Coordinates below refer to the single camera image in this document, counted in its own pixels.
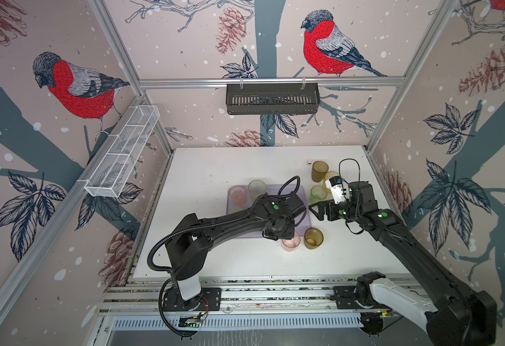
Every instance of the white wire mesh basket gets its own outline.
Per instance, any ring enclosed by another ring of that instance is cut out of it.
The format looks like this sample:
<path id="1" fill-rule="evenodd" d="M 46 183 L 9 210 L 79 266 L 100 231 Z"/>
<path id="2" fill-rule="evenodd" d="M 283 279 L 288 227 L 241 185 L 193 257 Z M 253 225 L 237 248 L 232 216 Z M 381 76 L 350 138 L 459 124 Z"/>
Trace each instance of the white wire mesh basket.
<path id="1" fill-rule="evenodd" d="M 85 184 L 91 196 L 119 197 L 159 116 L 155 106 L 135 108 Z"/>

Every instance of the bird illustration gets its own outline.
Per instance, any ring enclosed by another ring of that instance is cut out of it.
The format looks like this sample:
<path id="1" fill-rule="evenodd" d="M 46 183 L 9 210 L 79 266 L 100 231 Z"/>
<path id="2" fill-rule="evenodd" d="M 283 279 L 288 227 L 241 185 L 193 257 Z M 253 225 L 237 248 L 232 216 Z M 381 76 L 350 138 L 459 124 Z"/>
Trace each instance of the bird illustration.
<path id="1" fill-rule="evenodd" d="M 354 42 L 339 31 L 330 11 L 312 11 L 301 28 L 304 29 L 304 58 L 318 71 L 316 76 L 322 73 L 340 76 L 350 70 L 365 70 L 376 76 L 385 76 L 374 70 L 358 52 Z"/>
<path id="2" fill-rule="evenodd" d="M 114 98 L 121 88 L 129 85 L 119 78 L 109 77 L 95 69 L 78 67 L 62 60 L 53 52 L 41 53 L 33 62 L 33 73 L 39 87 L 48 87 L 50 92 L 71 114 L 84 119 L 100 119 L 114 108 Z"/>
<path id="3" fill-rule="evenodd" d="M 474 0 L 474 1 L 471 1 L 467 4 L 464 5 L 464 7 L 470 7 L 471 5 L 475 4 L 475 3 L 478 3 L 482 0 Z M 491 13 L 491 10 L 500 10 L 502 11 L 502 22 L 505 21 L 505 0 L 489 0 L 489 10 L 487 11 L 487 13 L 484 15 L 483 18 L 481 18 L 481 21 L 485 21 L 485 17 L 487 17 L 487 15 L 489 13 Z"/>

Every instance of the purple tray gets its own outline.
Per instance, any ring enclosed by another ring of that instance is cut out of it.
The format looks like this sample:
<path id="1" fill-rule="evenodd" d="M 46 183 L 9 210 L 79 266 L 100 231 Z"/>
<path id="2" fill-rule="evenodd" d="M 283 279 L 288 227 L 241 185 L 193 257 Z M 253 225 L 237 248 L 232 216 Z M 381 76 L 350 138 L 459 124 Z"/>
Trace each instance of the purple tray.
<path id="1" fill-rule="evenodd" d="M 229 198 L 229 190 L 231 190 L 231 188 L 233 186 L 230 187 L 228 189 L 228 204 L 226 206 L 226 215 L 232 214 L 235 211 L 241 211 L 241 210 L 247 209 L 248 207 L 250 207 L 253 204 L 253 202 L 251 201 L 251 198 L 249 196 L 249 187 L 247 185 L 237 185 L 237 186 L 241 186 L 242 188 L 245 189 L 245 191 L 247 193 L 247 202 L 245 203 L 243 208 L 235 205 L 233 203 L 233 201 L 231 200 L 231 198 Z M 268 192 L 268 195 L 277 195 L 277 192 L 279 191 L 280 188 L 281 188 L 281 185 L 266 185 L 266 192 Z M 285 189 L 281 192 L 281 194 L 290 193 L 294 189 L 295 189 L 295 184 L 291 183 L 285 187 Z M 302 200 L 305 207 L 308 208 L 308 200 L 306 199 L 306 195 L 304 193 L 304 188 L 302 186 L 298 187 L 297 195 Z M 302 218 L 302 214 L 299 215 L 297 218 L 295 218 L 295 223 L 297 223 L 301 218 Z M 310 227 L 311 227 L 310 215 L 306 215 L 304 217 L 304 220 L 301 222 L 301 224 L 298 225 L 297 227 L 295 227 L 295 231 L 297 231 L 301 236 L 304 236 L 304 232 L 306 232 L 306 230 L 309 229 Z M 249 232 L 247 234 L 243 234 L 242 236 L 240 236 L 238 238 L 262 238 L 262 232 L 260 232 L 260 231 Z"/>

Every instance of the pine cone illustration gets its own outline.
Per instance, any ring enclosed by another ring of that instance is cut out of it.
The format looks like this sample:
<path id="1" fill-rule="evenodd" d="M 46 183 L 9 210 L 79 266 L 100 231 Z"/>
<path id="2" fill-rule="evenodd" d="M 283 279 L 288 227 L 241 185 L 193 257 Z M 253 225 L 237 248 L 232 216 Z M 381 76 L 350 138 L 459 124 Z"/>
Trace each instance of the pine cone illustration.
<path id="1" fill-rule="evenodd" d="M 459 83 L 459 94 L 473 96 L 481 91 L 495 90 L 505 82 L 505 45 L 487 54 L 482 63 L 471 69 Z"/>
<path id="2" fill-rule="evenodd" d="M 245 36 L 245 18 L 236 8 L 226 8 L 219 17 L 218 25 L 216 49 L 225 55 L 228 50 L 234 50 Z"/>
<path id="3" fill-rule="evenodd" d="M 266 137 L 251 129 L 245 132 L 232 133 L 229 142 L 224 142 L 227 147 L 265 147 L 268 145 Z"/>
<path id="4" fill-rule="evenodd" d="M 0 44 L 9 45 L 10 40 L 18 35 L 26 36 L 24 29 L 27 27 L 21 14 L 27 12 L 13 0 L 0 0 Z"/>
<path id="5" fill-rule="evenodd" d="M 125 233 L 132 232 L 133 230 L 126 230 L 126 226 L 112 238 L 106 250 L 106 257 L 104 263 L 106 264 L 100 272 L 102 276 L 101 283 L 106 285 L 104 292 L 109 287 L 119 285 L 124 278 L 124 272 L 127 264 L 130 261 L 131 253 L 133 250 L 133 240 L 128 238 Z"/>
<path id="6" fill-rule="evenodd" d="M 410 204 L 412 204 L 412 193 L 410 192 L 410 187 L 408 183 L 405 183 L 402 178 L 399 177 L 399 172 L 395 171 L 394 173 L 387 174 L 384 176 L 384 179 L 391 190 L 391 195 L 395 200 L 399 211 L 402 214 L 410 214 Z"/>

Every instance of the white table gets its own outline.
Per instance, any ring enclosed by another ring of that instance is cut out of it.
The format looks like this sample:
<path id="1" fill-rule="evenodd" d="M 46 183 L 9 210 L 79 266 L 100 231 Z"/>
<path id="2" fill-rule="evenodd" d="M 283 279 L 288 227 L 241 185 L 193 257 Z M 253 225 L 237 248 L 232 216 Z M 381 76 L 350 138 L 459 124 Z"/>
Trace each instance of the white table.
<path id="1" fill-rule="evenodd" d="M 153 245 L 171 233 L 187 214 L 199 219 L 225 215 L 228 189 L 261 179 L 266 184 L 283 184 L 293 176 L 301 177 L 307 194 L 314 185 L 312 162 L 327 162 L 330 170 L 344 158 L 360 163 L 360 180 L 374 188 L 380 208 L 388 203 L 361 146 L 259 147 L 259 148 L 178 148 L 160 195 L 151 227 L 139 257 L 134 278 L 165 278 L 165 272 L 151 270 L 147 255 Z M 341 174 L 349 182 L 358 180 L 353 161 L 343 162 Z M 287 253 L 280 241 L 264 238 L 232 239 L 212 249 L 200 272 L 201 278 L 223 280 L 307 279 L 354 276 L 370 271 L 384 274 L 408 270 L 381 243 L 366 232 L 352 234 L 345 221 L 318 221 L 308 212 L 313 227 L 323 232 L 324 241 L 315 250 L 301 245 Z M 354 232 L 360 228 L 349 224 Z M 154 263 L 169 266 L 166 247 L 161 247 Z"/>

